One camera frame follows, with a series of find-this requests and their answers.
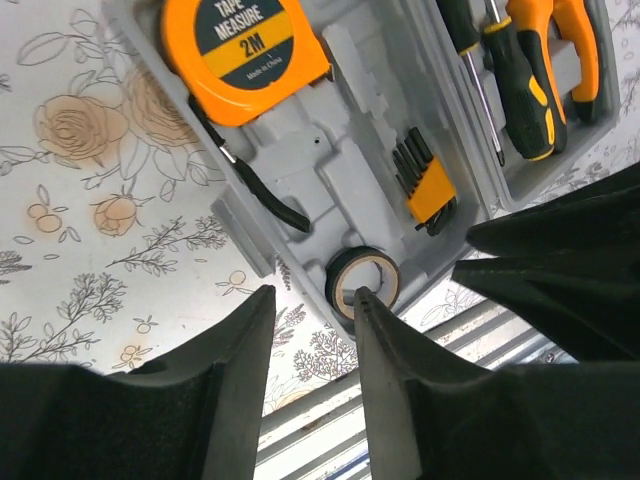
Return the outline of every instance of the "white table surface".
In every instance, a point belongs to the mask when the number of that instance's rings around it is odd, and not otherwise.
[[[620,122],[554,198],[638,160],[640,1],[607,0]],[[135,66],[96,0],[0,0],[0,361],[142,365],[262,283],[278,322],[265,413],[356,366],[285,266],[260,280],[211,216],[223,179]],[[77,141],[61,139],[69,122]],[[479,297],[448,279],[406,317],[425,330]]]

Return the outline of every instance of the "black electrical tape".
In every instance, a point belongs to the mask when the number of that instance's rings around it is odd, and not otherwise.
[[[393,307],[400,293],[400,270],[391,258],[371,247],[356,247],[340,253],[327,266],[325,296],[329,304],[348,320],[354,320],[353,307],[347,305],[342,285],[349,274],[359,265],[373,263],[380,272],[380,289],[376,296],[388,308]]]

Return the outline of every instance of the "orange pliers handle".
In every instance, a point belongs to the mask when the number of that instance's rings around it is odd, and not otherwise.
[[[600,92],[600,61],[595,30],[584,0],[555,0],[553,19],[560,35],[573,42],[582,65],[582,83],[572,92],[578,117],[585,123],[597,121],[596,99]]]
[[[596,120],[600,89],[600,63],[596,36],[584,0],[509,0],[507,12],[518,27],[518,40],[531,63],[536,80],[549,98],[556,130],[555,152],[567,145],[567,119],[553,73],[549,53],[549,24],[554,19],[565,40],[573,42],[580,57],[582,83],[573,92],[578,116],[585,123]]]

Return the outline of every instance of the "tape measure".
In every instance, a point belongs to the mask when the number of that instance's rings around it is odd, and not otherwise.
[[[166,0],[162,37],[207,116],[229,127],[330,68],[297,0]]]

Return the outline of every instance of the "tool case compartment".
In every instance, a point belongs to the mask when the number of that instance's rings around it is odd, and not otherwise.
[[[604,75],[606,118],[595,127],[572,127],[576,138],[564,155],[529,165],[512,151],[501,171],[434,1],[302,0],[333,66],[329,78],[241,128],[220,132],[279,199],[310,219],[306,234],[260,205],[189,109],[187,88],[161,54],[163,0],[111,0],[107,6],[224,174],[226,187],[212,199],[212,209],[247,261],[266,276],[280,256],[312,306],[350,341],[353,322],[337,314],[324,295],[326,268],[337,253],[366,245],[393,259],[401,279],[393,310],[401,315],[469,253],[466,231],[488,220],[496,201],[520,207],[612,128],[619,104],[613,49],[606,8],[593,1],[608,32],[602,47],[610,62]],[[564,93],[571,83],[564,82]],[[500,108],[499,99],[493,102]],[[419,128],[456,188],[457,213],[436,237],[415,230],[395,178],[391,151],[411,127]],[[375,291],[375,276],[365,273],[362,284]]]

